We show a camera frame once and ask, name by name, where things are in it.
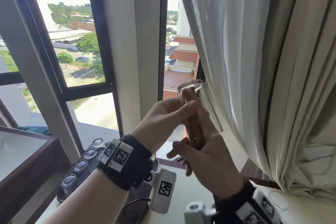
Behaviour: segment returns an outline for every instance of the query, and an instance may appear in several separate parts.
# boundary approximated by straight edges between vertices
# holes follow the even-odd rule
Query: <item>window pane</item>
[[[105,82],[90,0],[37,0],[68,87]]]
[[[1,35],[0,35],[0,57],[2,59],[2,62],[4,63],[4,66],[3,65],[0,66],[0,73],[19,71]]]
[[[0,99],[19,126],[46,126],[25,83],[0,86]]]
[[[95,138],[119,138],[113,93],[69,101],[68,106],[84,149]]]

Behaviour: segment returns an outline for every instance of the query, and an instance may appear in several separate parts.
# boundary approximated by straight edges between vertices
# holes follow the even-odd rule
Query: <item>wire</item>
[[[137,201],[147,201],[147,202],[150,202],[151,199],[150,199],[150,198],[138,198],[138,199],[136,199],[136,200],[133,200],[133,201],[129,202],[129,203],[128,203],[127,205],[125,205],[121,210],[125,209],[125,208],[128,207],[130,204],[133,204],[133,203],[135,203],[135,202],[137,202]]]

